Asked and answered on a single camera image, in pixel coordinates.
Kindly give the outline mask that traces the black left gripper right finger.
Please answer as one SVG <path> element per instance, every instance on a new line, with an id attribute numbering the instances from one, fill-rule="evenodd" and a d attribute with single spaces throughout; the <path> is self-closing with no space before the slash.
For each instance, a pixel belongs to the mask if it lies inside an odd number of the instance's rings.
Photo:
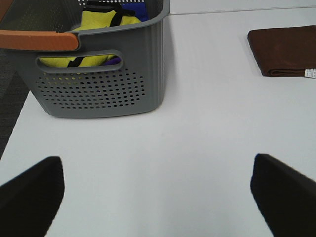
<path id="1" fill-rule="evenodd" d="M 275 237 L 316 235 L 316 183 L 269 154 L 257 154 L 253 198 Z"/>

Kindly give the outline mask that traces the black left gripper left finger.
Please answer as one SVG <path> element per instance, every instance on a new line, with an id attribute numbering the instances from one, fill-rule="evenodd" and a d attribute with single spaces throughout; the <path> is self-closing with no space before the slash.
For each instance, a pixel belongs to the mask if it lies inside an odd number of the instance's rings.
<path id="1" fill-rule="evenodd" d="M 43 237 L 65 193 L 60 157 L 47 157 L 0 187 L 0 235 Z"/>

